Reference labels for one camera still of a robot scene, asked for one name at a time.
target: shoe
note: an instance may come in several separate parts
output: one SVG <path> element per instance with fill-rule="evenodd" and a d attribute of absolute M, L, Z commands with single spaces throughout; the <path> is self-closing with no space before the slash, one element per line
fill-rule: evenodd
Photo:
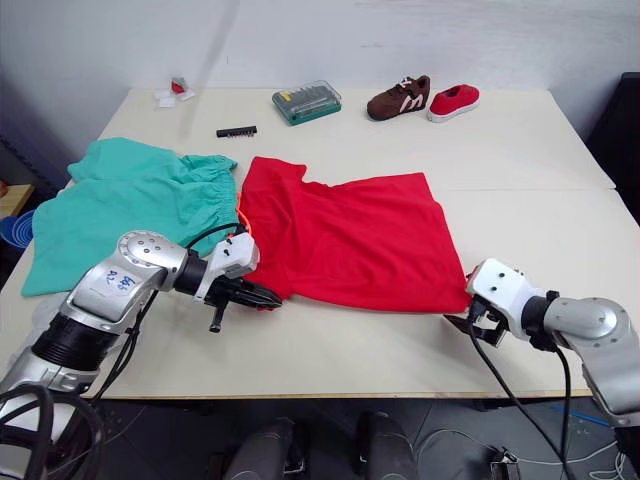
<path fill-rule="evenodd" d="M 401 113 L 416 112 L 427 105 L 429 77 L 417 80 L 404 78 L 395 87 L 373 97 L 367 104 L 367 112 L 374 120 L 388 120 Z"/>
<path fill-rule="evenodd" d="M 427 118 L 436 123 L 444 122 L 456 115 L 473 110 L 478 106 L 479 100 L 480 91 L 476 87 L 456 85 L 434 97 L 427 112 Z"/>

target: red shirt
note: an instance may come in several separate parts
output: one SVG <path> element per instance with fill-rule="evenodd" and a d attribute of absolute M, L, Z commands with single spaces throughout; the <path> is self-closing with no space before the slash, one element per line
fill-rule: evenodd
<path fill-rule="evenodd" d="M 329 187 L 304 165 L 256 157 L 242 186 L 261 260 L 248 279 L 350 307 L 457 313 L 469 303 L 460 260 L 422 173 Z"/>

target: floor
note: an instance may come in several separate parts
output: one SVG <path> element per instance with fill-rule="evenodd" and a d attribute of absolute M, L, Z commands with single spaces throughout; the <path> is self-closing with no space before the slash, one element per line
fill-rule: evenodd
<path fill-rule="evenodd" d="M 553 438 L 560 432 L 559 401 L 527 405 Z M 212 454 L 227 451 L 261 425 L 278 416 L 303 422 L 310 433 L 311 479 L 358 478 L 351 470 L 356 422 L 363 411 L 385 411 L 404 428 L 420 451 L 421 442 L 438 429 L 462 430 L 494 447 L 506 447 L 520 458 L 555 461 L 550 448 L 515 407 L 493 408 L 471 401 L 420 399 L 246 400 L 184 403 L 104 401 L 107 436 L 124 433 L 106 447 L 100 480 L 204 480 Z M 590 398 L 574 400 L 574 411 L 601 418 Z M 571 418 L 569 458 L 580 458 L 613 441 L 608 427 Z M 592 470 L 610 470 L 616 449 L 572 464 L 576 478 Z M 421 480 L 489 479 L 485 447 L 462 436 L 433 437 L 419 456 Z M 562 479 L 558 466 L 520 464 L 523 480 Z M 628 461 L 624 469 L 633 478 Z"/>

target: small red object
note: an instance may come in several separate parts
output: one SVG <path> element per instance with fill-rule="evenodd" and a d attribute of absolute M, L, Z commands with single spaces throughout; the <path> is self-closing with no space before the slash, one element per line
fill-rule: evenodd
<path fill-rule="evenodd" d="M 171 91 L 176 95 L 186 92 L 185 88 L 178 82 L 171 82 Z"/>
<path fill-rule="evenodd" d="M 471 85 L 456 85 L 438 93 L 431 106 L 427 117 L 432 122 L 444 122 L 478 106 L 480 91 Z"/>

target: white sole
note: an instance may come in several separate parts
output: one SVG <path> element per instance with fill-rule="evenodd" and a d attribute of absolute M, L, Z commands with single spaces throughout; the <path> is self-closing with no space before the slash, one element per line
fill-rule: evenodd
<path fill-rule="evenodd" d="M 438 115 L 433 113 L 431 110 L 427 110 L 427 118 L 429 120 L 431 120 L 434 123 L 441 123 L 441 122 L 446 122 L 447 120 L 449 120 L 450 118 L 455 117 L 456 115 L 460 115 L 461 113 L 465 113 L 468 112 L 469 110 L 473 110 L 474 108 L 476 108 L 478 106 L 478 104 L 480 103 L 480 99 L 476 100 L 475 102 L 467 105 L 466 107 L 461 107 L 457 110 L 454 110 L 451 113 L 448 113 L 446 115 Z"/>

